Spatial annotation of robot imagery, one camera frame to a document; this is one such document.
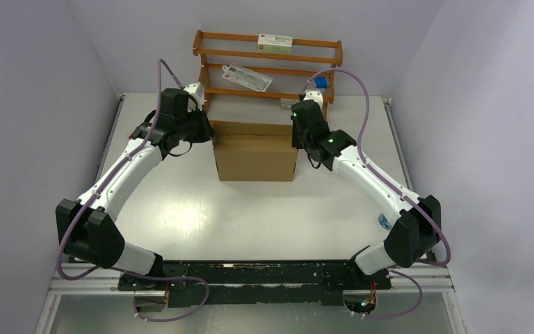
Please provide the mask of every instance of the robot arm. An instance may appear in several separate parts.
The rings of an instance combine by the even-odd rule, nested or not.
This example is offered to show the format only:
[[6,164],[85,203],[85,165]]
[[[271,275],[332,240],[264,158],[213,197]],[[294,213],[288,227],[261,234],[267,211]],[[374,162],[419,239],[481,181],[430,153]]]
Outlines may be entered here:
[[[103,268],[114,267],[148,276],[164,276],[163,258],[126,242],[114,222],[142,179],[168,155],[172,155],[170,151],[180,141],[188,141],[192,145],[211,139],[213,130],[206,113],[200,110],[204,101],[203,92],[201,83],[193,83],[183,90],[165,89],[161,94],[156,127],[138,154],[132,157],[129,155],[150,131],[149,121],[154,112],[134,130],[122,156],[89,191],[80,195],[76,201],[60,202],[56,208],[59,241],[81,209],[81,203],[87,202],[94,194],[97,196],[73,229],[65,253]],[[115,170],[123,159],[128,159],[127,163]],[[100,182],[110,174],[113,177],[105,189],[102,193],[96,193]]]
[[412,266],[439,242],[439,237],[427,220],[378,175],[400,189],[403,196],[413,199],[440,227],[439,202],[432,196],[423,199],[406,189],[365,155],[363,162],[355,139],[342,130],[329,130],[321,111],[322,104],[320,92],[308,90],[304,100],[292,106],[293,146],[306,150],[311,160],[342,176],[377,203],[382,212],[379,224],[388,230],[384,240],[366,246],[352,261],[366,275],[394,265]]

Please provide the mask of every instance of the black mounting plate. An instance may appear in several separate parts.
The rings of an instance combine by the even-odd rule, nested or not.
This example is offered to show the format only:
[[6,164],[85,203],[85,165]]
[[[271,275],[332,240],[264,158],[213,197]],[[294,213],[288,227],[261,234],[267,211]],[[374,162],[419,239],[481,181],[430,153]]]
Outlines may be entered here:
[[[206,304],[318,303],[344,305],[343,290],[390,289],[387,270],[366,276],[350,260],[310,261],[164,261],[167,276],[195,276],[206,280]],[[160,284],[157,290],[164,290]],[[133,276],[124,274],[120,291],[147,290]],[[205,295],[197,282],[171,282],[169,308],[197,305]]]

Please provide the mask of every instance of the wooden rack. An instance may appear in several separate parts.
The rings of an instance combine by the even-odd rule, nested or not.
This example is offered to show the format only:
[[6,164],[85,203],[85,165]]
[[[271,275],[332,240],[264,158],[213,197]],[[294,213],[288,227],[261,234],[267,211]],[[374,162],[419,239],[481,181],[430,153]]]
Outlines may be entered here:
[[[201,30],[197,31],[195,40],[193,41],[193,54],[200,55],[202,67],[200,70],[199,81],[206,88],[205,90],[205,108],[206,112],[209,110],[210,101],[212,95],[238,95],[247,97],[266,97],[271,99],[297,99],[299,92],[256,92],[246,89],[232,89],[232,88],[218,88],[211,85],[209,70],[221,70],[223,65],[228,64],[214,64],[208,63],[208,56],[233,56],[233,57],[246,57],[246,58],[263,58],[263,59],[275,59],[281,61],[302,61],[308,63],[322,63],[330,64],[330,67],[340,66],[343,63],[343,46],[341,41],[328,42],[324,40],[301,40],[293,39],[293,45],[302,45],[307,47],[326,47],[334,49],[334,54],[331,58],[326,57],[314,57],[314,56],[299,56],[293,54],[264,54],[260,52],[248,52],[248,51],[234,51],[234,50],[222,50],[222,49],[209,49],[204,47],[204,39],[215,40],[237,40],[241,42],[257,42],[256,35],[237,35],[231,33],[207,33]],[[304,70],[287,70],[283,68],[271,68],[271,67],[252,67],[245,66],[249,70],[264,73],[264,74],[283,74],[294,75],[310,78],[316,74],[316,71],[304,71]],[[329,81],[329,87],[323,92],[324,105],[323,114],[325,119],[327,118],[327,105],[334,101],[334,72],[328,72],[323,74],[323,77],[327,77]]]

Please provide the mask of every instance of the white table surface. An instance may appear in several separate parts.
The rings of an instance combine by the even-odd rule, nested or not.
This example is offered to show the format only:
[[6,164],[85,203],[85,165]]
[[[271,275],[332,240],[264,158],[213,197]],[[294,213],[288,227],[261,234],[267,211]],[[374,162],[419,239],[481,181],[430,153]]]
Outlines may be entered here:
[[[126,95],[104,170],[155,103],[155,94]],[[214,97],[210,119],[291,124],[289,111],[278,106],[277,100]],[[328,109],[330,128],[357,138],[364,107],[363,97],[336,97]],[[304,151],[293,182],[220,182],[212,149],[195,144],[182,157],[167,157],[140,183],[116,221],[128,242],[165,260],[323,260],[349,258],[387,234],[378,224],[379,209],[325,167],[314,170]],[[379,97],[371,98],[364,151],[405,183]]]
[[[108,168],[123,151],[128,135],[154,108],[153,94],[128,94],[105,161]],[[277,101],[221,97],[213,119],[288,122]],[[382,100],[372,97],[367,154],[404,182]],[[356,137],[363,97],[337,97],[329,108],[331,129]],[[348,258],[380,236],[378,210],[353,186],[314,170],[298,157],[293,182],[219,182],[211,143],[196,145],[180,158],[168,157],[136,189],[116,222],[131,243],[165,259],[251,260]],[[378,315],[413,305],[413,293],[380,296]],[[444,297],[425,295],[421,307],[392,320],[351,317],[343,306],[317,303],[207,305],[181,321],[148,324],[132,317],[132,298],[64,296],[52,333],[451,333]],[[165,309],[157,318],[182,315]]]

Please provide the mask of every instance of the blue object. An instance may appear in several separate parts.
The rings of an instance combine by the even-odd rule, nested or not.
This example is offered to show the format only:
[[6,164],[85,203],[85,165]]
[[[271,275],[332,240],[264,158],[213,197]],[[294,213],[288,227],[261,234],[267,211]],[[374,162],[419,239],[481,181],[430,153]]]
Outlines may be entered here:
[[314,85],[320,89],[328,88],[328,80],[325,77],[314,78]]
[[392,228],[392,225],[390,225],[390,223],[388,223],[388,220],[386,219],[386,216],[384,216],[384,214],[380,214],[378,216],[378,221],[380,222],[380,225],[385,228],[386,230],[389,230]]

